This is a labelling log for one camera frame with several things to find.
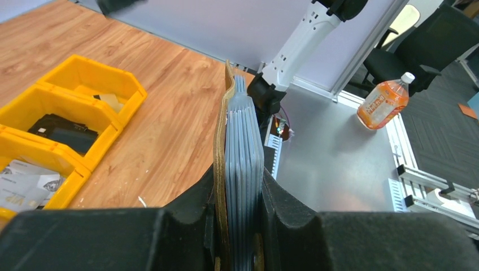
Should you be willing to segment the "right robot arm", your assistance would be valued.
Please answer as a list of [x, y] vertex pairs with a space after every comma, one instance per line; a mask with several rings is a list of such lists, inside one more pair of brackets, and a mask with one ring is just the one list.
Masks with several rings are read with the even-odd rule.
[[279, 112], [293, 77], [317, 46], [340, 23], [356, 17], [367, 0], [311, 1], [293, 33], [277, 55], [259, 71], [247, 88], [259, 126]]

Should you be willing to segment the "brown leather card holder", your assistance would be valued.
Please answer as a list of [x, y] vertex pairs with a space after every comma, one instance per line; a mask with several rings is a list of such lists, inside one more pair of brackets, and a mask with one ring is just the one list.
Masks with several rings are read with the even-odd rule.
[[221, 99], [213, 144], [218, 270], [264, 270], [260, 205], [264, 151], [252, 97], [246, 81], [225, 62], [225, 94]]

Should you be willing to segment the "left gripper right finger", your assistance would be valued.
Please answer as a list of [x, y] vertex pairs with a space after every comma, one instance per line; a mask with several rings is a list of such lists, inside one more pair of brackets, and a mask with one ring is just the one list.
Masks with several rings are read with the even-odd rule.
[[477, 270], [478, 250], [436, 213], [315, 212], [263, 174], [266, 270]]

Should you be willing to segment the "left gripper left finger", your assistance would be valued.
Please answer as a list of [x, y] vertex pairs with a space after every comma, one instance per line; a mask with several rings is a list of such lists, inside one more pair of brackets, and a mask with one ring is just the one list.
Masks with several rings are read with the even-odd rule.
[[1, 231], [2, 270], [213, 270], [213, 170], [164, 207], [28, 211]]

